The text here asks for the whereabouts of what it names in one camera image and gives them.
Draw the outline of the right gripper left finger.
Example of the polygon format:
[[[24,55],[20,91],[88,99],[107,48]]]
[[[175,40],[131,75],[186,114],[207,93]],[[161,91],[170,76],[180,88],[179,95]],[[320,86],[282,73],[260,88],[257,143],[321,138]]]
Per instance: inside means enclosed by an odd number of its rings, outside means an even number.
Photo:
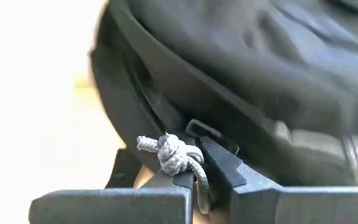
[[[156,173],[141,188],[58,190],[32,201],[30,224],[192,224],[193,178]]]

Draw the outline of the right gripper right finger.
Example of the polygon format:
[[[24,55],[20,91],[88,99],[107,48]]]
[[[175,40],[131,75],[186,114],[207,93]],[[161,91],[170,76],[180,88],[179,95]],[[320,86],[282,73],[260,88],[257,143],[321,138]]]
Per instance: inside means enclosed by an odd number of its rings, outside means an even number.
[[[284,187],[203,137],[211,224],[358,224],[358,187]]]

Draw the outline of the black backpack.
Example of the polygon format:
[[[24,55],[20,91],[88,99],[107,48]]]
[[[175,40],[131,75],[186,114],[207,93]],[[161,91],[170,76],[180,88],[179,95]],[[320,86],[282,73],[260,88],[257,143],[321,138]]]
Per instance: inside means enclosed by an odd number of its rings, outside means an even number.
[[[358,0],[107,0],[105,112],[152,170],[215,194],[207,137],[284,187],[358,187]]]

